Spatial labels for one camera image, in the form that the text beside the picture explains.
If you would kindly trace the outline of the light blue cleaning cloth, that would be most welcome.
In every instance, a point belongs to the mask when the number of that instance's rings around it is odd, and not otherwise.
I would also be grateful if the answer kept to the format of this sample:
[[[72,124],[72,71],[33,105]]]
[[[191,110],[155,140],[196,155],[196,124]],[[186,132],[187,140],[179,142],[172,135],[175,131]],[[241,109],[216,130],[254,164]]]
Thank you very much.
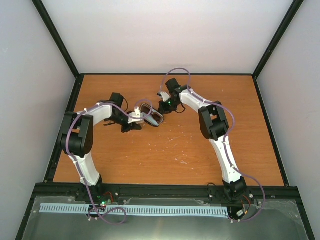
[[[144,121],[153,127],[158,127],[160,124],[151,116],[147,116]]]

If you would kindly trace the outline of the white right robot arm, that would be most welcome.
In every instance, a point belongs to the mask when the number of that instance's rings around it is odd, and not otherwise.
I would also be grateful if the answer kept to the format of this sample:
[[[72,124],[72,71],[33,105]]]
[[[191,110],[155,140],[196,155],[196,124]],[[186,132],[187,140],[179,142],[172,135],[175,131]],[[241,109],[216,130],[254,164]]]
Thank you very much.
[[[219,101],[203,98],[188,85],[180,85],[175,78],[169,79],[165,85],[167,91],[157,93],[161,98],[158,111],[169,114],[181,105],[198,113],[200,131],[212,145],[221,167],[224,195],[229,201],[235,201],[246,191],[247,184],[231,150],[227,109]]]

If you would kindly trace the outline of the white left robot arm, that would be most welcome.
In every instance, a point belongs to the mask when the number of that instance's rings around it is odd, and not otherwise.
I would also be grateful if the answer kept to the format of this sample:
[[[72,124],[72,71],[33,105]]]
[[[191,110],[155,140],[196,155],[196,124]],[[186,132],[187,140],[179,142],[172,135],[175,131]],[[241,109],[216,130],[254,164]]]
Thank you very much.
[[[139,104],[145,99],[136,102],[133,111],[122,109],[124,100],[123,95],[113,92],[109,100],[100,100],[82,111],[68,111],[59,130],[57,143],[72,160],[80,183],[86,188],[86,195],[95,202],[101,200],[104,195],[102,177],[92,157],[95,125],[111,121],[120,125],[121,132],[126,133],[141,130],[140,122],[151,114],[150,111],[145,116],[142,114]]]

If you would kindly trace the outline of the black aluminium frame rail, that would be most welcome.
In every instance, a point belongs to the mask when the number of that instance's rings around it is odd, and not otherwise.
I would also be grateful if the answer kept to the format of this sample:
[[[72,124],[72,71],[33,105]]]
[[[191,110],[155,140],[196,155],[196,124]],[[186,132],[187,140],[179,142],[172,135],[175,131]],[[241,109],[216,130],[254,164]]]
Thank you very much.
[[[253,195],[254,200],[263,199],[262,190],[258,186],[249,186],[247,193],[228,199],[222,186],[197,185],[143,185],[143,184],[102,184],[91,187],[93,201],[101,203],[103,200],[113,199],[115,203],[123,204],[131,198],[142,199],[192,199],[210,204],[231,205],[239,204],[244,196]],[[89,194],[81,183],[37,183],[33,189],[31,199],[36,197],[74,197],[77,202],[90,202]]]

